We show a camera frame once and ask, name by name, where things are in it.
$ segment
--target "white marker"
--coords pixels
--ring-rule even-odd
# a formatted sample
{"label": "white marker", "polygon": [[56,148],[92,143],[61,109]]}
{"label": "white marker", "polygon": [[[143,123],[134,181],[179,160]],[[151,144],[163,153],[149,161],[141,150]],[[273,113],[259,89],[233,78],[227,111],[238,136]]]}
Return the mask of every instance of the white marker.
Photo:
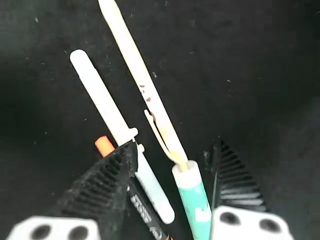
{"label": "white marker", "polygon": [[[128,127],[86,52],[80,49],[73,51],[70,54],[70,61],[118,146],[134,139],[138,130]],[[143,147],[139,145],[138,169],[135,176],[161,220],[165,224],[170,224],[175,219],[175,212],[149,166],[143,151]]]}

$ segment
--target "black surface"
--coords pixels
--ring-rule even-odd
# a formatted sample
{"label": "black surface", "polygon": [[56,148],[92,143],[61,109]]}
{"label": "black surface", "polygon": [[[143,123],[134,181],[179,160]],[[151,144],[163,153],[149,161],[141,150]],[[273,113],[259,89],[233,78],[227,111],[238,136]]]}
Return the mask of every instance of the black surface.
{"label": "black surface", "polygon": [[[319,1],[118,4],[189,158],[202,170],[203,151],[220,135],[248,161],[268,206],[295,238],[318,239]],[[69,62],[81,48],[128,125],[139,129],[137,140],[176,211],[170,234],[191,239],[172,163],[145,120],[97,1],[4,0],[1,10],[0,237],[52,206],[99,158],[94,141],[109,133]],[[151,240],[132,208],[128,215],[123,238]]]}

